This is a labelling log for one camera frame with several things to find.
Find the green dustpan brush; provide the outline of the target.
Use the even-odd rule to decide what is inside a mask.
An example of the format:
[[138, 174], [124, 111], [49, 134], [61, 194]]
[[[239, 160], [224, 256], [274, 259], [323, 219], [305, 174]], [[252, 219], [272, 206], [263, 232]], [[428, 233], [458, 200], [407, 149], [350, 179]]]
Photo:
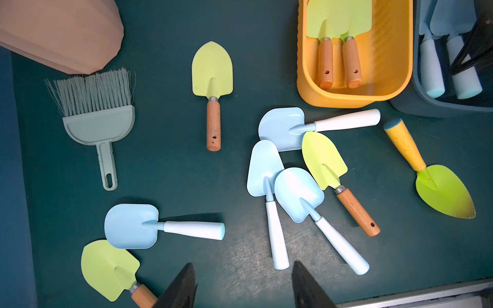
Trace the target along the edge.
[[131, 72], [120, 68], [45, 83], [69, 137], [96, 146], [103, 188], [114, 191], [118, 179], [112, 143], [126, 137], [135, 123]]

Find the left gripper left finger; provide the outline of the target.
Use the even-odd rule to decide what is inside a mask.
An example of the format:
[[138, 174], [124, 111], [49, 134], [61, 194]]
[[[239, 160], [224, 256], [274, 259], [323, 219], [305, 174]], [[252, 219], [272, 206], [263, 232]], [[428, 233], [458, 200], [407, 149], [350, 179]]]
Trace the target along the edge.
[[187, 263], [153, 307], [192, 308], [196, 295], [195, 270]]

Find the blue shovel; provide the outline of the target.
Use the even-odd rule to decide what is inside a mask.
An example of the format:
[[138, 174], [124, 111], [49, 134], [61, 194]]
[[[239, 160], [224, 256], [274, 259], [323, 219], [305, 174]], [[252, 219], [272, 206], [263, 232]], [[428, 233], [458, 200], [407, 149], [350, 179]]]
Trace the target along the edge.
[[437, 1], [420, 1], [419, 35], [423, 36], [420, 52], [420, 81], [426, 94], [438, 98], [445, 93], [444, 79], [437, 55], [435, 39], [430, 30], [431, 16]]
[[251, 196], [266, 197], [273, 266], [277, 270], [285, 270], [290, 266], [285, 237], [274, 198], [275, 180], [284, 169], [276, 145], [272, 141], [261, 140], [255, 144], [250, 158], [246, 188]]
[[274, 193], [281, 207], [295, 223], [302, 223], [310, 216], [342, 259], [357, 275], [369, 271], [369, 263], [323, 216], [318, 207], [325, 198], [314, 178], [302, 168], [287, 168], [279, 173]]
[[[448, 36], [446, 47], [452, 64], [464, 47], [462, 33], [470, 32], [476, 22], [473, 0], [438, 0], [431, 17], [432, 34]], [[480, 94], [483, 89], [475, 68], [468, 68], [452, 76], [456, 96], [466, 100]]]
[[115, 248], [148, 249], [155, 245], [158, 232], [221, 241], [225, 224], [217, 222], [159, 221], [158, 209], [150, 204], [118, 204], [107, 213], [104, 222], [107, 241]]

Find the blue shovel lying sideways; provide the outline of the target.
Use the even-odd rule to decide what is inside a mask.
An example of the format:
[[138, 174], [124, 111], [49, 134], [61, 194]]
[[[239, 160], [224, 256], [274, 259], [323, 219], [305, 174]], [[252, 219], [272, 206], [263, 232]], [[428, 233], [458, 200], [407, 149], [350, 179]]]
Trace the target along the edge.
[[259, 138], [269, 140], [278, 151], [293, 151], [302, 148], [302, 139], [306, 132], [325, 132], [371, 127], [381, 120], [377, 109], [352, 112], [305, 123], [305, 115], [299, 107], [269, 110], [261, 119], [258, 128]]

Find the green shovel corner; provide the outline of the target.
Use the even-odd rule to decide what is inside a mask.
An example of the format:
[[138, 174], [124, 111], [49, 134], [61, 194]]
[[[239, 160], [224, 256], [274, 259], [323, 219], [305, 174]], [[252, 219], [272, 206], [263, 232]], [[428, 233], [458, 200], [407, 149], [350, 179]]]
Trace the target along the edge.
[[139, 307], [153, 307], [157, 303], [157, 297], [137, 282], [139, 267], [140, 262], [130, 252], [113, 247], [107, 240], [93, 241], [83, 248], [83, 278], [110, 302], [127, 290]]

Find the terracotta pot with flowers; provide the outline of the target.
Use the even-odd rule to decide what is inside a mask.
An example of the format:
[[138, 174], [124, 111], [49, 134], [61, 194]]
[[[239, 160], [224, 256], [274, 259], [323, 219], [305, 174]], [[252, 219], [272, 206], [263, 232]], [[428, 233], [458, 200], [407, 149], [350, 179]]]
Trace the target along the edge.
[[1, 46], [66, 74], [102, 70], [123, 37], [115, 1], [1, 1]]

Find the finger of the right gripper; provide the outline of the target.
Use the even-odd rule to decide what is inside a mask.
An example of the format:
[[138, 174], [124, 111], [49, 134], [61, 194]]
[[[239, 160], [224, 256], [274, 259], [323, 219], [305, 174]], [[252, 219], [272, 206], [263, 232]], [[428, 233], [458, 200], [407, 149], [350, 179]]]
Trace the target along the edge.
[[452, 75], [459, 74], [469, 68], [479, 70], [492, 65], [492, 16], [480, 15], [468, 41], [459, 54], [453, 57], [449, 71]]

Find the blue-grey storage box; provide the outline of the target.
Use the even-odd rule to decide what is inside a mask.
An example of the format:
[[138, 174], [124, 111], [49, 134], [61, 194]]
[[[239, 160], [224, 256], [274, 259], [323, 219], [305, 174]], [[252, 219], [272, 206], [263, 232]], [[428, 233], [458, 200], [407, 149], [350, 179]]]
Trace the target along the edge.
[[[492, 1], [474, 1], [476, 21], [480, 15], [492, 16]], [[429, 97], [420, 81], [420, 52], [419, 47], [423, 36], [419, 35], [420, 1], [414, 2], [414, 35], [413, 35], [413, 75], [410, 84], [395, 98], [391, 99], [392, 106], [398, 111], [434, 118], [450, 118], [474, 112], [492, 111], [492, 65], [476, 72], [483, 91], [466, 100], [459, 100], [454, 89], [452, 74], [449, 71], [450, 63], [446, 47], [448, 36], [434, 36], [437, 55], [440, 61], [445, 85], [445, 93], [438, 98]], [[468, 41], [471, 32], [462, 33], [464, 44]]]

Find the aluminium front rail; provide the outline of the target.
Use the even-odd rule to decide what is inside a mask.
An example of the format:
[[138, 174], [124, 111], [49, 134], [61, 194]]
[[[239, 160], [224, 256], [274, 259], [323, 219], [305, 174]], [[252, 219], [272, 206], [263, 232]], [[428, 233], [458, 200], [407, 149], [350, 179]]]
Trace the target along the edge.
[[492, 307], [492, 279], [336, 304], [336, 307]]

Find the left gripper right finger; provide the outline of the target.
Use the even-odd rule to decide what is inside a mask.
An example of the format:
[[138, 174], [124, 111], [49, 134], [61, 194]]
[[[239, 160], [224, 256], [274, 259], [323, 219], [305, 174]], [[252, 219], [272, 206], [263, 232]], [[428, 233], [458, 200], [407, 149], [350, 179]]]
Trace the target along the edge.
[[300, 261], [294, 262], [291, 278], [295, 307], [336, 308], [336, 305]]

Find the yellow storage box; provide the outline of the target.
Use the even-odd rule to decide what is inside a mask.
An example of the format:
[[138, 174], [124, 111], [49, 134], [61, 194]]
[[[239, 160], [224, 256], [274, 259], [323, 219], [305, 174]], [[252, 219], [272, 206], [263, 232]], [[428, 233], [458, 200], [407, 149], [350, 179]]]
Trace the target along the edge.
[[334, 84], [322, 90], [316, 83], [318, 39], [307, 36], [307, 1], [299, 1], [297, 89], [315, 107], [358, 109], [400, 94], [413, 71], [413, 2], [373, 1], [372, 28], [356, 37], [362, 85], [345, 84], [342, 42], [333, 43]]

